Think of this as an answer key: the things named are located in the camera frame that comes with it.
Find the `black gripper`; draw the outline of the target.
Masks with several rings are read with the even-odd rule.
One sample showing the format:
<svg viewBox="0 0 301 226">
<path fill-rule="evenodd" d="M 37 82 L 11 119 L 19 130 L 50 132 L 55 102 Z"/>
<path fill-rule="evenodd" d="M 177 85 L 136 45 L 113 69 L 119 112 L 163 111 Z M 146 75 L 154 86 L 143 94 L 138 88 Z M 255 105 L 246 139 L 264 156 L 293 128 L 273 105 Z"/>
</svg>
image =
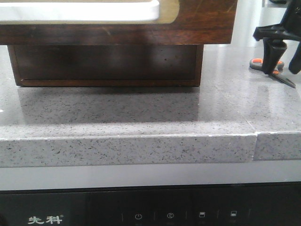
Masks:
<svg viewBox="0 0 301 226">
<path fill-rule="evenodd" d="M 280 23 L 256 27 L 253 33 L 256 41 L 263 40 L 264 56 L 262 71 L 273 73 L 278 61 L 287 49 L 283 40 L 298 41 L 299 45 L 289 64 L 291 73 L 301 71 L 301 1 L 293 0 L 289 3 Z"/>
</svg>

